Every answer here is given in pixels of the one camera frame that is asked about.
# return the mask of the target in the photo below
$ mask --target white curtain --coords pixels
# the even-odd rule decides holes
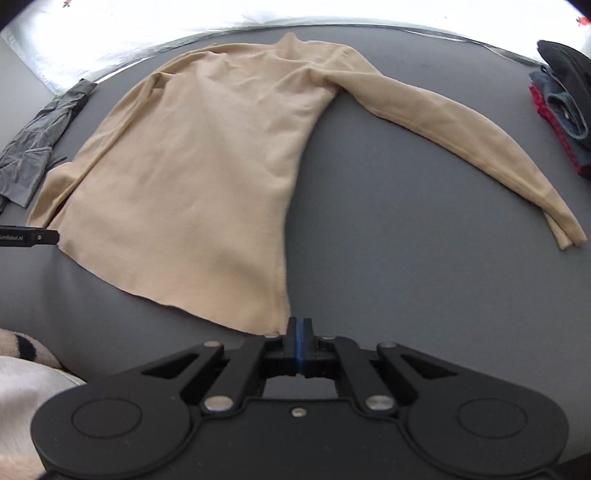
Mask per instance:
[[[63,5],[64,0],[36,0],[1,34],[55,93],[164,46],[240,28],[413,25],[537,60],[537,40],[581,49],[591,28],[577,23],[580,14],[566,0],[71,0]]]

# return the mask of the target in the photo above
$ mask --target sweater's left sleeve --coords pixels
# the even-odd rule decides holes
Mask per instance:
[[[485,116],[437,93],[385,77],[350,47],[343,47],[338,59],[316,67],[312,75],[317,82],[345,88],[374,115],[441,145],[538,205],[561,249],[586,242],[577,219],[533,160]]]

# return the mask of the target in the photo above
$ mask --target pile of folded clothes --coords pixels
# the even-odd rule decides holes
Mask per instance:
[[[577,173],[591,180],[591,59],[560,43],[538,42],[548,63],[530,73],[538,113],[554,128]]]

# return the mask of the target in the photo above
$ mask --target red fabric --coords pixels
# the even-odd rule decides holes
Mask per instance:
[[[556,117],[554,116],[554,114],[547,107],[546,102],[544,101],[544,95],[542,95],[542,92],[540,92],[540,89],[532,83],[530,85],[530,93],[534,99],[536,110],[538,111],[538,113],[541,116],[543,116],[546,120],[548,120],[548,123],[550,123],[550,125],[552,125],[552,128],[554,129],[554,131],[556,132],[556,135],[558,136],[558,140],[560,140],[560,143],[562,144],[562,146],[566,150],[566,153],[568,154],[570,161],[573,163],[574,169],[577,171],[577,173],[579,175],[585,175],[586,172],[583,171],[583,169],[580,167],[579,162],[577,161],[577,157],[575,156],[575,154],[571,150],[569,143],[566,141],[566,137],[564,136],[564,132],[562,131],[562,127],[558,123],[558,120],[556,120]]]

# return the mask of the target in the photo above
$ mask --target gray clothing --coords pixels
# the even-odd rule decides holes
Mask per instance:
[[[0,212],[8,201],[27,207],[50,162],[53,145],[88,101],[96,84],[82,79],[55,97],[0,153]]]

